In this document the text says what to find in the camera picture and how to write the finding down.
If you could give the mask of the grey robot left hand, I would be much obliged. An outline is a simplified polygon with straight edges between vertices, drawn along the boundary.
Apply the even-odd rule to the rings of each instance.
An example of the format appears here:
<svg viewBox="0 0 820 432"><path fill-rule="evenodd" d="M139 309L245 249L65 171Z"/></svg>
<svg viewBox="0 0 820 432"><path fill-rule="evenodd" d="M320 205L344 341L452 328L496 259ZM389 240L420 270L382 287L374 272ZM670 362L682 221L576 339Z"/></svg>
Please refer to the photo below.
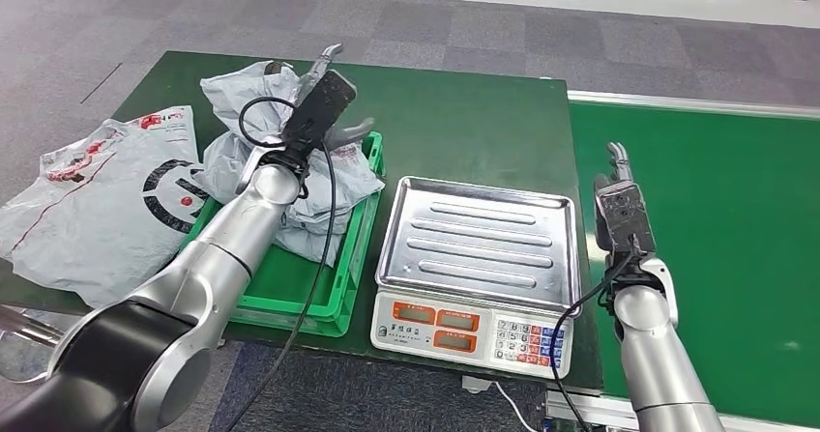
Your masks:
<svg viewBox="0 0 820 432"><path fill-rule="evenodd" d="M342 43L327 46L313 62L309 71L299 78L299 90L295 103L301 106L307 95L312 91L321 77L326 73L334 58L344 49ZM329 151L336 150L349 144L360 144L371 132L374 119L365 118L359 125L349 128L331 128L324 137L325 146Z"/></svg>

